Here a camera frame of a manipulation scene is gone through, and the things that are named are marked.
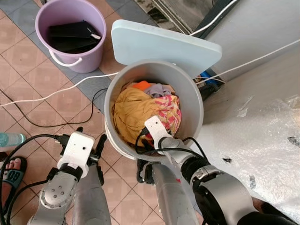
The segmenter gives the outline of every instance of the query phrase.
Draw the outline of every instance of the gray cloth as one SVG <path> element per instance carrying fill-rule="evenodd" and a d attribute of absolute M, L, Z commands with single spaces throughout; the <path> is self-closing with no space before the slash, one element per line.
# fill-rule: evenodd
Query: gray cloth
<path fill-rule="evenodd" d="M 147 88 L 144 92 L 152 98 L 160 98 L 165 95 L 171 95 L 171 91 L 160 83 Z"/>

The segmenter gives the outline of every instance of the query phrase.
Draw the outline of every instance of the blue object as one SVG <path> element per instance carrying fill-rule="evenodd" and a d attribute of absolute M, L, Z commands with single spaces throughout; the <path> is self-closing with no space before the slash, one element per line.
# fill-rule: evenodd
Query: blue object
<path fill-rule="evenodd" d="M 200 74 L 200 77 L 210 78 L 210 75 L 209 75 L 209 73 L 204 71 L 203 73 Z M 206 83 L 213 83 L 213 84 L 216 84 L 216 85 L 218 84 L 217 81 L 214 81 L 214 80 L 206 81 Z"/>
<path fill-rule="evenodd" d="M 26 140 L 22 134 L 0 133 L 0 147 L 17 146 Z"/>

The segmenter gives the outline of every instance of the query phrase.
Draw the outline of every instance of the foot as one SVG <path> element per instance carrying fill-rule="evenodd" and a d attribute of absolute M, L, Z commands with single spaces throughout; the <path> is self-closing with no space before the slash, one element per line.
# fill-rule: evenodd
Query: foot
<path fill-rule="evenodd" d="M 21 168 L 21 160 L 19 158 L 16 158 L 15 160 L 10 161 L 9 164 L 6 165 L 6 169 L 16 169 L 19 170 Z M 11 185 L 3 182 L 2 183 L 2 207 L 4 207 L 4 204 L 9 196 Z"/>

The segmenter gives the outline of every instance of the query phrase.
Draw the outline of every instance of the tiled floor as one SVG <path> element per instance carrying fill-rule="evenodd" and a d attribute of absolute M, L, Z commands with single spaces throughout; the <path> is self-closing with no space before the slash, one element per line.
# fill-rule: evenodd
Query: tiled floor
<path fill-rule="evenodd" d="M 39 0 L 13 2 L 0 2 L 0 88 L 13 100 L 45 97 L 56 90 L 71 86 L 86 76 L 121 70 L 124 65 L 117 63 L 113 55 L 110 36 L 112 23 L 122 17 L 141 23 L 149 19 L 133 0 L 90 0 L 105 17 L 108 29 L 105 52 L 99 70 L 90 74 L 78 74 L 53 62 L 47 49 L 40 43 L 34 29 L 35 16 L 41 7 Z M 105 95 L 98 97 L 94 106 L 91 99 L 97 90 L 107 88 L 111 79 L 113 77 L 89 80 L 90 82 L 87 81 L 78 88 L 55 95 L 46 101 L 22 103 L 20 107 L 33 122 L 40 125 L 82 121 L 89 117 L 91 107 L 94 107 L 92 119 L 83 124 L 83 127 L 85 133 L 93 136 L 97 143 L 105 131 L 104 116 L 100 111 L 103 111 Z M 7 102 L 9 100 L 0 94 L 0 103 Z M 77 128 L 77 125 L 37 127 L 30 124 L 14 105 L 0 107 L 0 124 L 0 132 L 22 133 L 27 137 L 41 133 L 70 134 Z M 6 147 L 2 150 L 10 152 L 12 149 Z M 56 166 L 60 151 L 60 145 L 52 139 L 41 138 L 28 143 L 18 153 L 28 161 L 28 169 L 21 187 L 44 180 L 50 169 Z M 104 173 L 103 189 L 113 225 L 164 224 L 158 210 L 155 188 L 138 184 L 136 181 L 135 161 L 122 157 L 107 141 L 99 163 Z M 12 224 L 27 224 L 37 210 L 41 187 L 28 189 L 18 198 L 13 209 Z M 73 208 L 66 214 L 69 224 L 72 221 L 72 213 Z"/>

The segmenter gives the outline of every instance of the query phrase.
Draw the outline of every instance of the purple bucket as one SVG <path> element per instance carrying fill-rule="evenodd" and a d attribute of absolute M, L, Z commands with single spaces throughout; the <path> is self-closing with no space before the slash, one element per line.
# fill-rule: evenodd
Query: purple bucket
<path fill-rule="evenodd" d="M 47 32 L 50 26 L 82 20 L 89 22 L 101 34 L 101 41 L 93 49 L 80 54 L 69 54 L 60 52 L 48 44 Z M 61 66 L 69 67 L 78 73 L 89 73 L 99 67 L 106 37 L 106 24 L 99 10 L 88 1 L 51 0 L 41 7 L 35 26 L 38 38 L 48 48 L 52 58 Z"/>

